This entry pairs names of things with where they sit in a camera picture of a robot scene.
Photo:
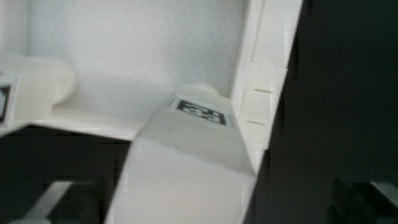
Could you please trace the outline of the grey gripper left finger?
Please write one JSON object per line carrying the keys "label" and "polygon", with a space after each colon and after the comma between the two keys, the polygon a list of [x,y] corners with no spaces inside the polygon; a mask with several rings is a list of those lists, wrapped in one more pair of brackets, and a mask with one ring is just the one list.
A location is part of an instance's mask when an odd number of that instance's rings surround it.
{"label": "grey gripper left finger", "polygon": [[90,181],[56,181],[11,224],[98,224],[98,190]]}

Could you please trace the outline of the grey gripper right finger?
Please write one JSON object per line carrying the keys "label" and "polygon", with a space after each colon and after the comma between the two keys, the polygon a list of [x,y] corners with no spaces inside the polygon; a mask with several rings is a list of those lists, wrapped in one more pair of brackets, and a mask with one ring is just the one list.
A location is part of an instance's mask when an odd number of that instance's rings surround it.
{"label": "grey gripper right finger", "polygon": [[398,224],[398,185],[336,179],[328,224]]}

